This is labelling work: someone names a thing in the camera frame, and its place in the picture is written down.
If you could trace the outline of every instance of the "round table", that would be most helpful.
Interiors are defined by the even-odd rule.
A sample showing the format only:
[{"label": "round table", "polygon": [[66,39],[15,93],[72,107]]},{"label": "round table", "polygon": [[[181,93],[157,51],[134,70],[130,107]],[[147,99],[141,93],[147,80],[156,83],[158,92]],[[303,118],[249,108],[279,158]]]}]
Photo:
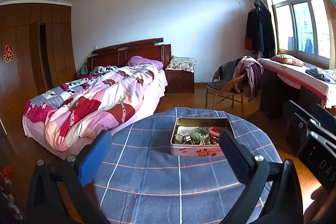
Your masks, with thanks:
[{"label": "round table", "polygon": [[[170,153],[177,117],[226,117],[237,141],[252,154],[281,162],[269,137],[224,111],[176,107],[118,131],[94,178],[98,205],[111,223],[219,223],[244,190],[224,156]],[[249,222],[259,216],[267,183]]]}]

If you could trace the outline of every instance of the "wicker chair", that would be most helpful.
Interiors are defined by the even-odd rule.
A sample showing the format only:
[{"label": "wicker chair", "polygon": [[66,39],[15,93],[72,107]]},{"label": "wicker chair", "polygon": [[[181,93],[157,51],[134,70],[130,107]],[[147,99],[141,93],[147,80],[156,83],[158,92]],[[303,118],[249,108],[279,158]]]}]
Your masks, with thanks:
[{"label": "wicker chair", "polygon": [[[215,108],[215,105],[223,102],[225,99],[231,99],[232,100],[232,105],[231,107],[234,106],[234,102],[238,102],[238,103],[241,103],[241,116],[244,118],[244,102],[243,102],[243,92],[241,91],[240,92],[240,95],[241,95],[241,101],[238,101],[238,100],[235,100],[234,96],[235,95],[239,95],[238,92],[233,92],[233,90],[231,90],[232,88],[235,88],[235,84],[236,83],[239,83],[243,80],[245,80],[247,78],[247,74],[244,73],[243,75],[235,78],[235,79],[232,79],[231,81],[227,82],[223,88],[221,90],[218,90],[218,89],[215,89],[211,86],[209,86],[208,84],[206,85],[207,87],[207,91],[206,91],[206,94],[205,94],[205,108],[207,108],[208,106],[208,94],[213,94],[215,97],[213,99],[213,102],[212,102],[212,109]],[[215,74],[213,75],[213,78],[212,78],[212,81],[214,82],[215,80],[218,81],[219,79],[219,70],[217,70],[215,72]],[[216,102],[216,99],[217,99],[217,96],[221,97],[221,98],[224,98],[222,100],[220,100],[219,102],[215,103]]]}]

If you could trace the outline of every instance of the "nightstand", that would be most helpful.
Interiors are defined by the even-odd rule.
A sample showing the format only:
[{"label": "nightstand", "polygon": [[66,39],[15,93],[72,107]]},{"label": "nightstand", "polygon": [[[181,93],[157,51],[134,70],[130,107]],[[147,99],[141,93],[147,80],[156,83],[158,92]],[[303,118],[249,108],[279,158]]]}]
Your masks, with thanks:
[{"label": "nightstand", "polygon": [[167,93],[194,93],[194,73],[184,70],[165,70]]}]

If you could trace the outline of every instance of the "tin box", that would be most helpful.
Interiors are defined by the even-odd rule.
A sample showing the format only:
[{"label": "tin box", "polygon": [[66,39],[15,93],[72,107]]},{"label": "tin box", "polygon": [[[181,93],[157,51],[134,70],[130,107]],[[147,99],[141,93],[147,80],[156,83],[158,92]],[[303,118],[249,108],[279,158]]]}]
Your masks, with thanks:
[{"label": "tin box", "polygon": [[183,127],[227,127],[233,134],[229,119],[227,118],[177,118],[170,139],[170,151],[174,156],[208,157],[223,156],[219,145],[185,145],[175,144],[175,135],[179,126]]}]

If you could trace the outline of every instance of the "crown molding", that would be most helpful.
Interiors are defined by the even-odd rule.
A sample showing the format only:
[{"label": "crown molding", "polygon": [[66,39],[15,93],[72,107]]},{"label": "crown molding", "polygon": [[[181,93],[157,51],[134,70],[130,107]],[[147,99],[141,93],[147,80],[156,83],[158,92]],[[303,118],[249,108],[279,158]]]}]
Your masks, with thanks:
[{"label": "crown molding", "polygon": [[49,3],[49,4],[72,6],[72,3],[70,1],[64,1],[64,0],[0,0],[0,6],[15,3]]}]

